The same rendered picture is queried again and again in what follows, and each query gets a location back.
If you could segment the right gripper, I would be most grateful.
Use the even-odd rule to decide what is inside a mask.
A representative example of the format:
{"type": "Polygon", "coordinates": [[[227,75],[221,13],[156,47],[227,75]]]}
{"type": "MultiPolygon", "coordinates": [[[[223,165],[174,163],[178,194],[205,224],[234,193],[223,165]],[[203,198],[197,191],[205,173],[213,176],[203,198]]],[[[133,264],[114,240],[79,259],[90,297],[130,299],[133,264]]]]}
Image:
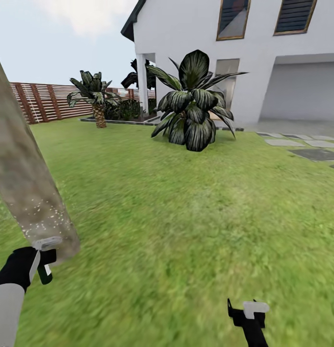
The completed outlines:
{"type": "Polygon", "coordinates": [[[259,330],[261,333],[261,328],[265,328],[264,314],[262,312],[255,312],[254,319],[247,319],[243,310],[232,309],[232,306],[228,305],[228,315],[233,318],[235,326],[241,326],[244,330],[245,338],[247,339],[246,332],[252,330],[259,330]]]}

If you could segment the tree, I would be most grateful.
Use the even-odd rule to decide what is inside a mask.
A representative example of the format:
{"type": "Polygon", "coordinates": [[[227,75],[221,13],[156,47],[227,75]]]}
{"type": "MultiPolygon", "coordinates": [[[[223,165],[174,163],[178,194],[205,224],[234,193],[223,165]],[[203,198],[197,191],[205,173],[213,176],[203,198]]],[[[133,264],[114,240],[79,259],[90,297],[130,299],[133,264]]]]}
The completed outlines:
{"type": "Polygon", "coordinates": [[[25,238],[52,237],[56,267],[80,251],[80,238],[0,63],[0,196],[25,238]]]}

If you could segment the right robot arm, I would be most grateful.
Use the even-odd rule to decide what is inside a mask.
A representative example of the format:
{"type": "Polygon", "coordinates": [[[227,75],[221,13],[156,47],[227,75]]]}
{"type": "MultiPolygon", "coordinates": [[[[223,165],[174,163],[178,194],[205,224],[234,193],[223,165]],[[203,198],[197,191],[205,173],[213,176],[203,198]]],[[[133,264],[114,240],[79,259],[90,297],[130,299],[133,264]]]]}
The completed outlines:
{"type": "Polygon", "coordinates": [[[248,347],[269,347],[261,328],[265,328],[264,314],[270,310],[268,303],[253,301],[243,302],[244,310],[232,309],[228,305],[228,315],[233,318],[235,326],[244,330],[248,347]]]}

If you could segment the pesticide atomizer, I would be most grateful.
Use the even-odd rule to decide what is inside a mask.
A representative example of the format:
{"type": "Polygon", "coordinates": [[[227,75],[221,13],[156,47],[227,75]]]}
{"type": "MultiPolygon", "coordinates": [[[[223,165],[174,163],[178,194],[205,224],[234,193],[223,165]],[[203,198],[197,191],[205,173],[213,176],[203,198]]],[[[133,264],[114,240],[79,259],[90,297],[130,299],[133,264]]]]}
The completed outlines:
{"type": "Polygon", "coordinates": [[[37,271],[39,273],[39,277],[43,285],[50,283],[53,279],[49,264],[38,268],[37,271]]]}

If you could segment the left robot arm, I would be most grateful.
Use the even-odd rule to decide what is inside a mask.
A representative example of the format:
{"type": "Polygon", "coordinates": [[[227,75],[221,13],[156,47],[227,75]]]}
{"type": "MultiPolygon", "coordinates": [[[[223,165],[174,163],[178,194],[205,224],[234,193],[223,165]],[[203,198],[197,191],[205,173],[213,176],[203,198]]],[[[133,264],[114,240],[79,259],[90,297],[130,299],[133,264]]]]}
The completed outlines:
{"type": "Polygon", "coordinates": [[[57,260],[59,237],[36,240],[33,246],[14,250],[0,271],[0,347],[14,347],[20,311],[36,270],[57,260]]]}

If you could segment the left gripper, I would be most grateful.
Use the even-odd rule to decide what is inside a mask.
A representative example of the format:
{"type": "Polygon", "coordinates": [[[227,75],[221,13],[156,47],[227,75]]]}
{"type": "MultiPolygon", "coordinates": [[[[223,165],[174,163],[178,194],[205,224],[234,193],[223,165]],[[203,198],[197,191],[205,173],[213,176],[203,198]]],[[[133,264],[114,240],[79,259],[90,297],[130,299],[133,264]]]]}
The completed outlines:
{"type": "Polygon", "coordinates": [[[41,258],[42,258],[38,268],[40,268],[44,265],[56,262],[56,260],[57,260],[57,252],[56,252],[55,248],[50,249],[48,251],[44,251],[44,249],[43,249],[43,251],[40,251],[39,249],[36,251],[39,251],[41,253],[41,258]]]}

